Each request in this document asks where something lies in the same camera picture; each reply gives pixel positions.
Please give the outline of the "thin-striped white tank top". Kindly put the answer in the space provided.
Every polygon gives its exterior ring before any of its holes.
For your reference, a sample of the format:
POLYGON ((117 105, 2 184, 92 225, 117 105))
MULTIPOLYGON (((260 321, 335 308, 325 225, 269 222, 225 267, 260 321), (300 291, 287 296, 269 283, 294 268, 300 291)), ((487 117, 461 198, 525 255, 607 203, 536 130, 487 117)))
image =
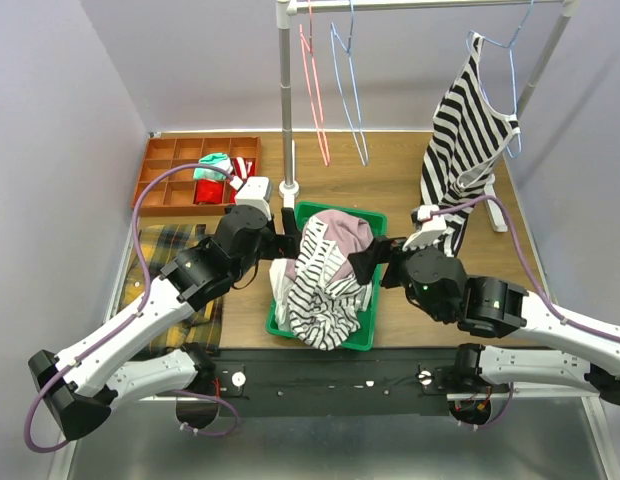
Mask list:
POLYGON ((315 349, 329 351, 359 329, 357 313, 368 306, 371 283, 359 285, 354 273, 336 282, 326 281, 326 267, 343 257, 334 243, 320 237, 324 228, 314 226, 305 240, 301 237, 288 307, 296 337, 315 349))

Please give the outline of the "green plastic bin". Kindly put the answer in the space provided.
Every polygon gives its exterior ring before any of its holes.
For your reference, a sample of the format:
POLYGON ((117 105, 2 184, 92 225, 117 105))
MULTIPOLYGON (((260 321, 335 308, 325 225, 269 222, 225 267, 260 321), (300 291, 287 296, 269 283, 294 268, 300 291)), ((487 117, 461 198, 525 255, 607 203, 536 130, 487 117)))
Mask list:
MULTIPOLYGON (((339 210, 351 216, 363 219, 369 224, 374 236, 385 235, 387 232, 387 217, 382 213, 309 201, 301 201, 296 204, 294 212, 297 227, 301 229, 311 216, 328 209, 339 210)), ((342 348, 355 351, 369 351, 373 347, 381 277, 382 267, 377 266, 370 284, 371 298, 368 302, 368 306, 365 310, 357 313, 357 320, 360 327, 341 344, 342 348)), ((275 318, 276 306, 276 301, 272 300, 269 315, 265 323, 266 331, 274 336, 295 339, 296 335, 292 331, 283 330, 278 326, 275 318)))

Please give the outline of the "light blue wire hanger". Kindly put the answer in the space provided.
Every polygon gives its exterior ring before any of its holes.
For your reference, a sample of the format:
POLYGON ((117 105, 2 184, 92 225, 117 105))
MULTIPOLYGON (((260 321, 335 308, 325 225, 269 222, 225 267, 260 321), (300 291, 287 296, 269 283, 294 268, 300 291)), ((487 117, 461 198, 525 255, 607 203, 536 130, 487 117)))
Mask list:
POLYGON ((330 44, 333 68, 338 93, 341 98, 345 119, 349 127, 359 160, 364 167, 370 162, 363 115, 353 61, 353 39, 355 26, 354 2, 346 2, 349 11, 347 35, 342 35, 336 24, 330 24, 330 44))

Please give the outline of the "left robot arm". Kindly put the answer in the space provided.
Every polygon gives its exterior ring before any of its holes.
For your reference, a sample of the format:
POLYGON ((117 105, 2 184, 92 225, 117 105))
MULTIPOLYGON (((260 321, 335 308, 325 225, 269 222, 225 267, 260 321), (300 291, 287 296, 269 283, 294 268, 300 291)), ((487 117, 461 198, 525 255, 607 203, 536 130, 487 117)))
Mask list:
POLYGON ((205 348, 187 343, 160 358, 133 358, 163 330, 237 288, 260 261, 296 258, 301 232, 293 209, 281 213, 284 231, 277 233, 272 216, 260 209, 229 208, 214 234, 180 251, 157 277, 146 276, 144 292, 99 329, 62 352, 34 354, 28 367, 38 393, 24 425, 29 448, 44 450, 31 436, 40 404, 70 442, 95 431, 129 401, 171 391, 216 401, 215 364, 205 348))

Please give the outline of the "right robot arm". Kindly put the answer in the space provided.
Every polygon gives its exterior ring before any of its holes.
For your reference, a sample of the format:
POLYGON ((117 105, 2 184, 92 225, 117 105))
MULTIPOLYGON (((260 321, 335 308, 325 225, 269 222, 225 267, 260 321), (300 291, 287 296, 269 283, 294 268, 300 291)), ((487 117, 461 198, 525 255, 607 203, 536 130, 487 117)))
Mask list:
POLYGON ((432 320, 483 339, 518 337, 538 345, 463 344, 453 364, 431 371, 435 388, 452 394, 517 382, 561 385, 620 406, 620 326, 561 309, 519 285, 469 275, 459 259, 434 247, 408 250, 403 244, 381 236, 349 255, 356 280, 370 282, 384 264, 382 287, 403 288, 406 300, 432 320))

